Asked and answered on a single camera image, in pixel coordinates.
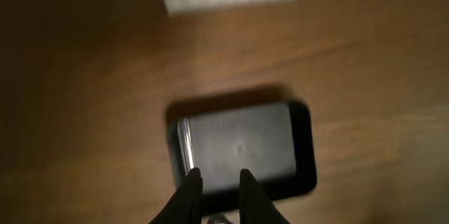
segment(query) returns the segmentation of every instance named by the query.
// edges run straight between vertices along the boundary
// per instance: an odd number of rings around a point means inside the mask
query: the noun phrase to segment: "metallic strip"
[[[184,158],[186,172],[189,172],[195,167],[195,157],[192,148],[192,138],[190,136],[190,123],[188,118],[182,119],[178,127],[178,133],[180,134],[180,140],[182,141],[182,155]]]

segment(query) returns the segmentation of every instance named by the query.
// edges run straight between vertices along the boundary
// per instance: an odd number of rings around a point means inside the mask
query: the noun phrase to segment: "wooden surface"
[[[448,223],[449,0],[1,0],[2,223],[147,223],[174,192],[175,100],[282,84],[318,186],[292,223]]]

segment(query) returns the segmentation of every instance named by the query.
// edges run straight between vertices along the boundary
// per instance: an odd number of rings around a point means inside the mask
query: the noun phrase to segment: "wooden table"
[[[449,0],[1,0],[2,223],[147,223],[175,190],[173,101],[288,87],[318,185],[292,223],[448,223]]]

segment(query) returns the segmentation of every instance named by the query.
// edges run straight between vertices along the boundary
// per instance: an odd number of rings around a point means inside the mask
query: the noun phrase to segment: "black container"
[[[171,123],[176,185],[199,167],[203,215],[239,207],[239,174],[249,169],[271,200],[312,191],[316,167],[307,106],[298,101],[221,110]]]

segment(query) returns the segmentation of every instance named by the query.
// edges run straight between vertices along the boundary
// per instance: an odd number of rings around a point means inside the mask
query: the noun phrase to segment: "wood grain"
[[[449,222],[449,0],[1,2],[5,223],[149,222],[175,190],[169,104],[263,84],[311,110],[319,182],[276,203],[292,223]]]

